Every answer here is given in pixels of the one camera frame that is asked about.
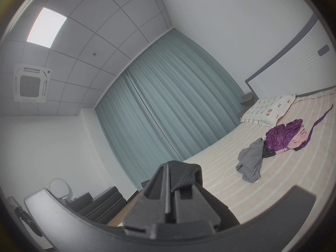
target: pile of clothes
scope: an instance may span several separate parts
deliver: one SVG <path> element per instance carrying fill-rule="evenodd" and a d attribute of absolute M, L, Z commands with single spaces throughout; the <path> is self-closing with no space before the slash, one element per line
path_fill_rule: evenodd
<path fill-rule="evenodd" d="M 333 105 L 314 123 L 309 135 L 301 126 L 302 119 L 293 120 L 287 124 L 275 126 L 266 133 L 265 140 L 259 138 L 248 148 L 242 149 L 238 155 L 239 163 L 236 166 L 236 170 L 241 173 L 241 178 L 250 183 L 257 183 L 260 179 L 263 158 L 272 157 L 290 149 L 297 151 L 304 148 L 312 136 L 313 128 L 324 119 L 332 108 Z"/>

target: striped bed sheet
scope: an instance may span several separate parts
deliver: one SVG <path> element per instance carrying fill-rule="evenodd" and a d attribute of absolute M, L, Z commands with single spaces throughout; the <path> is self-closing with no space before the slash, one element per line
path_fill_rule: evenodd
<path fill-rule="evenodd" d="M 203 186 L 226 204 L 240 223 L 249 221 L 281 198 L 293 185 L 317 196 L 316 203 L 296 237 L 312 225 L 330 196 L 336 181 L 336 88 L 297 97 L 277 124 L 302 119 L 309 133 L 313 123 L 334 104 L 315 128 L 310 142 L 299 151 L 289 150 L 264 158 L 258 183 L 242 180 L 236 171 L 238 154 L 257 138 L 265 139 L 269 127 L 242 122 L 236 129 L 207 149 L 187 159 L 201 165 Z"/>

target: air conditioner grille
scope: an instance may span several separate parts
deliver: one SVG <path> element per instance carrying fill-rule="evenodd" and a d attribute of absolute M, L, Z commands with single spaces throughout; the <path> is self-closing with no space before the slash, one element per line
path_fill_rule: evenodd
<path fill-rule="evenodd" d="M 20 95 L 22 97 L 39 97 L 41 79 L 32 76 L 20 77 Z"/>

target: pillow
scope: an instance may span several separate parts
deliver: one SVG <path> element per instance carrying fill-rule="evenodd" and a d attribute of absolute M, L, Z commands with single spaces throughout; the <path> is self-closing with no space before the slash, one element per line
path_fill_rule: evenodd
<path fill-rule="evenodd" d="M 245 112 L 240 122 L 256 123 L 273 128 L 278 119 L 285 115 L 294 100 L 295 94 L 258 100 Z"/>

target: white headboard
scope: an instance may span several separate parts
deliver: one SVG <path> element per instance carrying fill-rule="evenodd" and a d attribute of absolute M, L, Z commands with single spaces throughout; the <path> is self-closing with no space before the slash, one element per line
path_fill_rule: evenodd
<path fill-rule="evenodd" d="M 258 99 L 302 95 L 336 85 L 336 52 L 313 15 L 301 32 L 246 84 Z"/>

